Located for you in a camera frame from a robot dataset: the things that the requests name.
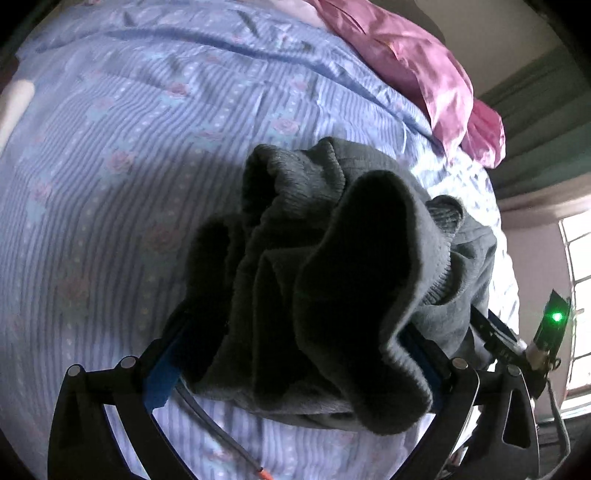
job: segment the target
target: curtain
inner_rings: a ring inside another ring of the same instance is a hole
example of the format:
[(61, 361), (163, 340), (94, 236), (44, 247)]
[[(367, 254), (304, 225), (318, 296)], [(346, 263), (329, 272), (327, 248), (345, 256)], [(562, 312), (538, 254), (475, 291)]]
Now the curtain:
[(591, 87), (564, 46), (483, 95), (501, 114), (507, 157), (489, 175), (497, 199), (591, 172)]

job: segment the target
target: pink pillow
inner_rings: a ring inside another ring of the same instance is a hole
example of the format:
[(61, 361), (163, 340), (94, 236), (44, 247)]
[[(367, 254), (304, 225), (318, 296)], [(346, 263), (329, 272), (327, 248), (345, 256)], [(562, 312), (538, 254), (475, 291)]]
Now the pink pillow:
[(504, 132), (500, 116), (474, 101), (468, 75), (436, 37), (368, 0), (306, 1), (385, 83), (425, 113), (447, 155), (453, 156), (468, 134), (465, 149), (472, 158), (487, 166), (501, 161)]

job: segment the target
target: window frame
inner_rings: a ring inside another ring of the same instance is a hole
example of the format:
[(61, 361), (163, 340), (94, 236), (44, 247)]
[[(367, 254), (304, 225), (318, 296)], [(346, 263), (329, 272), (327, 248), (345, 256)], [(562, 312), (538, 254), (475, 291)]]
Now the window frame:
[[(584, 233), (583, 235), (579, 235), (576, 238), (573, 238), (572, 240), (567, 240), (566, 237), (566, 232), (564, 230), (564, 225), (563, 225), (563, 221), (561, 220), (558, 223), (559, 227), (560, 227), (560, 233), (562, 235), (562, 239), (564, 242), (564, 249), (566, 251), (566, 260), (567, 263), (569, 265), (569, 276), (570, 276), (570, 284), (571, 284), (571, 298), (573, 299), (573, 306), (574, 308), (577, 307), (577, 298), (575, 295), (575, 287), (587, 280), (591, 280), (591, 275), (588, 275), (586, 277), (583, 277), (579, 280), (575, 280), (574, 279), (574, 271), (573, 271), (573, 259), (570, 255), (570, 244), (576, 240), (579, 240), (581, 238), (584, 238), (586, 236), (591, 235), (591, 231)], [(583, 395), (589, 395), (591, 394), (591, 382), (588, 383), (587, 385), (583, 385), (582, 387), (577, 387), (577, 388), (568, 388), (570, 381), (571, 381), (571, 377), (573, 375), (573, 366), (574, 363), (581, 359), (581, 358), (586, 358), (588, 356), (591, 356), (591, 352), (585, 353), (583, 355), (579, 355), (579, 356), (575, 356), (574, 355), (574, 348), (576, 346), (576, 342), (577, 342), (577, 317), (576, 315), (573, 316), (573, 338), (572, 338), (572, 342), (571, 342), (571, 347), (570, 347), (570, 362), (569, 362), (569, 374), (567, 377), (567, 391), (566, 391), (566, 397), (565, 398), (576, 398), (576, 397), (581, 397)]]

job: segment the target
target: pink rose pattern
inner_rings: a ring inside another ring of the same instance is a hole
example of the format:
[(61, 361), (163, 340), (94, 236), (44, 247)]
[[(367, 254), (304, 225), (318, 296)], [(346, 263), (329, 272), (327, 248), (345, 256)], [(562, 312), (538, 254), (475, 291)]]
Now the pink rose pattern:
[(33, 185), (30, 198), (33, 202), (45, 205), (49, 195), (51, 195), (51, 183), (38, 181), (35, 185)]
[(134, 156), (126, 151), (118, 150), (105, 161), (105, 168), (113, 175), (124, 175), (131, 170)]
[(111, 108), (115, 104), (115, 100), (110, 97), (99, 98), (94, 101), (92, 106), (97, 110), (105, 111)]
[(298, 92), (305, 92), (308, 89), (308, 83), (301, 78), (293, 78), (289, 81), (291, 88)]
[(271, 121), (271, 127), (281, 135), (295, 135), (300, 124), (288, 118), (275, 118)]
[(157, 223), (144, 233), (142, 246), (156, 254), (165, 255), (176, 252), (182, 241), (183, 234), (180, 230)]
[(66, 275), (57, 282), (57, 295), (64, 310), (82, 313), (90, 296), (90, 281), (81, 275)]
[(168, 86), (167, 92), (173, 98), (182, 99), (189, 96), (189, 86), (186, 83), (173, 82)]

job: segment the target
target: blue striped bedsheet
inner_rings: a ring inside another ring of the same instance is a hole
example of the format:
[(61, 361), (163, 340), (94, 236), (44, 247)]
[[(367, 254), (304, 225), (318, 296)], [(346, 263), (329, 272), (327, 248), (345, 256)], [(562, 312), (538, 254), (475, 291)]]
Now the blue striped bedsheet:
[[(0, 428), (37, 478), (66, 368), (110, 368), (159, 336), (183, 298), (192, 233), (239, 208), (260, 143), (362, 142), (432, 196), (460, 198), (498, 238), (491, 308), (516, 328), (486, 172), (461, 152), (444, 158), (416, 106), (330, 33), (230, 0), (93, 0), (35, 33), (20, 58), (17, 78), (37, 93), (0, 158)], [(426, 426), (309, 430), (199, 401), (276, 480), (387, 479)], [(201, 480), (250, 478), (177, 397), (155, 416)]]

